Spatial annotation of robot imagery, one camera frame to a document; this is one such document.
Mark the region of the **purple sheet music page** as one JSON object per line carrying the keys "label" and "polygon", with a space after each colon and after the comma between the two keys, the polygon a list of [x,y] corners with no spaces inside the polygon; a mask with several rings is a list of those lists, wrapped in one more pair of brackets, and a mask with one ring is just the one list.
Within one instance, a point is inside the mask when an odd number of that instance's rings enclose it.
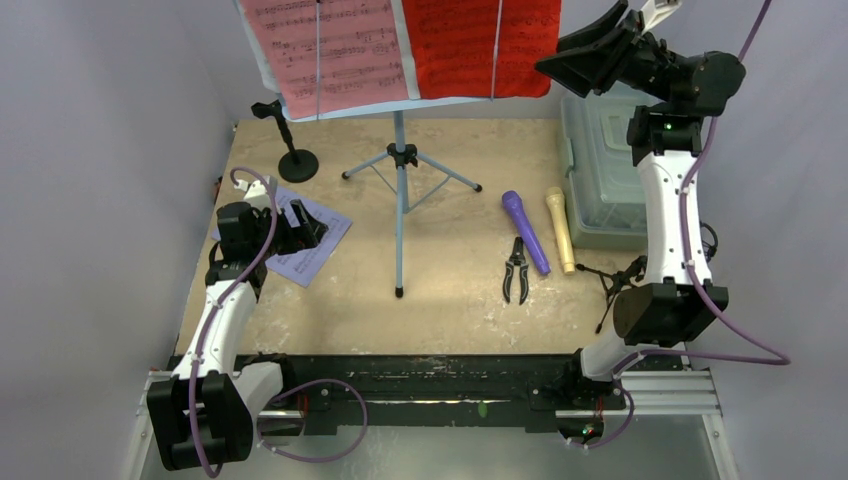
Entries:
{"label": "purple sheet music page", "polygon": [[[298,226],[289,204],[294,199],[301,200],[312,216],[325,223],[328,232],[316,248],[299,248],[298,252],[290,255],[269,255],[268,247],[277,216],[285,215],[292,228]],[[260,211],[242,199],[216,211],[215,243],[208,255],[208,270],[204,278],[207,286],[235,280],[243,271],[249,270],[245,281],[256,291],[262,288],[269,272],[307,287],[352,225],[349,218],[283,187],[277,188],[275,200],[276,209]]]}

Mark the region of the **black round base mic stand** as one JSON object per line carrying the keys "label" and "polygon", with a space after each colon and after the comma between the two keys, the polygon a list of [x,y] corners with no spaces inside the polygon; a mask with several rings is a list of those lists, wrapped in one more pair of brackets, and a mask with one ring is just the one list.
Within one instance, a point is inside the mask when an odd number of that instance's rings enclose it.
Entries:
{"label": "black round base mic stand", "polygon": [[311,151],[295,147],[281,102],[256,102],[251,106],[251,112],[257,119],[273,118],[277,124],[283,143],[287,147],[287,152],[278,163],[281,178],[289,183],[303,183],[312,179],[319,170],[319,161]]}

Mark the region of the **light blue music stand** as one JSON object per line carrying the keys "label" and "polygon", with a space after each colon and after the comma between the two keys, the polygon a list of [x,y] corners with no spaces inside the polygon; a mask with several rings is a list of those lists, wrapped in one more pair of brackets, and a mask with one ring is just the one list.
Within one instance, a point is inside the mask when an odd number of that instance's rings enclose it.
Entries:
{"label": "light blue music stand", "polygon": [[[257,65],[260,70],[264,86],[274,93],[276,99],[281,102],[282,96],[271,85],[272,77],[270,69],[262,56],[258,44],[256,43],[253,34],[251,33],[243,12],[240,10],[239,3],[235,7],[241,18],[242,25],[245,29],[251,49],[256,58]],[[287,122],[305,122],[317,121],[322,119],[345,118],[360,115],[369,115],[377,113],[389,113],[393,117],[394,139],[388,145],[384,152],[384,157],[391,160],[395,165],[396,179],[391,184],[391,190],[396,198],[396,216],[398,219],[403,219],[408,213],[413,210],[413,203],[408,197],[408,180],[407,172],[412,166],[427,161],[427,156],[421,153],[416,146],[409,143],[405,134],[404,115],[407,111],[421,108],[441,107],[448,105],[460,105],[474,103],[478,101],[494,101],[497,99],[477,98],[477,97],[448,97],[435,100],[427,100],[420,96],[416,81],[415,63],[411,54],[410,41],[407,33],[406,23],[404,19],[403,6],[404,1],[390,1],[393,4],[393,11],[396,22],[397,33],[399,34],[400,46],[403,55],[403,65],[407,80],[409,98],[405,101],[395,101],[388,103],[376,104],[368,107],[350,108],[340,110],[319,117],[311,117],[308,119],[292,120],[288,117],[287,109],[281,102],[283,107],[283,115]]]}

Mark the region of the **cream microphone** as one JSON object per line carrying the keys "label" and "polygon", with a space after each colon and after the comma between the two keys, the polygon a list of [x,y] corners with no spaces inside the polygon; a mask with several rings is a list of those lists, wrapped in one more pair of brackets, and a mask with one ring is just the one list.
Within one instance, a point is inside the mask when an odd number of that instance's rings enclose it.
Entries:
{"label": "cream microphone", "polygon": [[548,188],[545,193],[545,202],[552,220],[560,264],[566,275],[572,275],[576,272],[576,261],[567,224],[565,195],[562,189],[559,187]]}

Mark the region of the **purple microphone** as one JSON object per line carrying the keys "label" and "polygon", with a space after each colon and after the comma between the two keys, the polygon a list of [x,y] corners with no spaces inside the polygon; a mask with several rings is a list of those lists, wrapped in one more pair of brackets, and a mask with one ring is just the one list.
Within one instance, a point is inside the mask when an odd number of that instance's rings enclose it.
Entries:
{"label": "purple microphone", "polygon": [[550,274],[550,262],[525,212],[521,196],[514,190],[508,190],[503,193],[501,201],[503,208],[515,225],[519,236],[522,238],[536,270],[541,275]]}

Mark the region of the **black shock mount tripod stand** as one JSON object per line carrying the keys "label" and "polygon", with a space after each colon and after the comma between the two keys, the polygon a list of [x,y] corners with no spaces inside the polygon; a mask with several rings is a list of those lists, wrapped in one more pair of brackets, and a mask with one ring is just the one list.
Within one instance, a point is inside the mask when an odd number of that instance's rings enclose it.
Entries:
{"label": "black shock mount tripod stand", "polygon": [[596,325],[596,335],[599,335],[603,330],[605,320],[608,318],[617,296],[624,290],[635,288],[636,284],[644,279],[647,263],[647,256],[640,255],[634,259],[625,270],[618,270],[615,273],[603,272],[601,270],[590,268],[582,263],[576,264],[576,269],[578,271],[597,275],[604,290],[605,311]]}

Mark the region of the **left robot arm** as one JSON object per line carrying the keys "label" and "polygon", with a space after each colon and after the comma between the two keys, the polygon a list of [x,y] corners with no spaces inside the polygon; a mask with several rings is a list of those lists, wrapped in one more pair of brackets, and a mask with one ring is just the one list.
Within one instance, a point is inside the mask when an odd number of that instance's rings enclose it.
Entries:
{"label": "left robot arm", "polygon": [[209,252],[207,299],[192,346],[170,378],[153,384],[146,405],[163,466],[169,471],[244,461],[255,441],[259,410],[284,409],[298,382],[279,354],[236,368],[238,346],[267,277],[266,261],[317,247],[328,231],[303,202],[282,208],[239,201],[216,212],[218,241]]}

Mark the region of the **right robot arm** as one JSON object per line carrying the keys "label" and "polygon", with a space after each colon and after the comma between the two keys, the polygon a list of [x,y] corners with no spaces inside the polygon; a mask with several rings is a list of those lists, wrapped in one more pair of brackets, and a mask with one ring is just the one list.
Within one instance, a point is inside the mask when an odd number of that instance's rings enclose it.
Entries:
{"label": "right robot arm", "polygon": [[727,289],[713,283],[702,248],[695,166],[704,151],[704,121],[725,111],[746,70],[733,54],[685,56],[656,38],[654,27],[677,7],[649,1],[633,9],[618,1],[536,63],[538,72],[580,97],[621,83],[654,98],[636,107],[626,133],[645,195],[644,280],[616,297],[612,330],[583,348],[580,369],[562,379],[563,397],[576,407],[596,399],[600,382],[653,348],[696,339],[729,302]]}

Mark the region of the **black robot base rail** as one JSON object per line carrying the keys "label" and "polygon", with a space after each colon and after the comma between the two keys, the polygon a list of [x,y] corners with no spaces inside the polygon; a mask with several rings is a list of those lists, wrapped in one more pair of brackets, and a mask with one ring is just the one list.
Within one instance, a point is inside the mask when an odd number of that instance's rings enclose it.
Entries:
{"label": "black robot base rail", "polygon": [[[300,411],[308,435],[340,426],[514,427],[550,433],[567,427],[560,410],[589,419],[621,411],[622,389],[583,377],[573,354],[281,355],[283,388],[305,388],[271,412]],[[261,355],[239,355],[242,370]],[[484,402],[488,416],[478,415]]]}

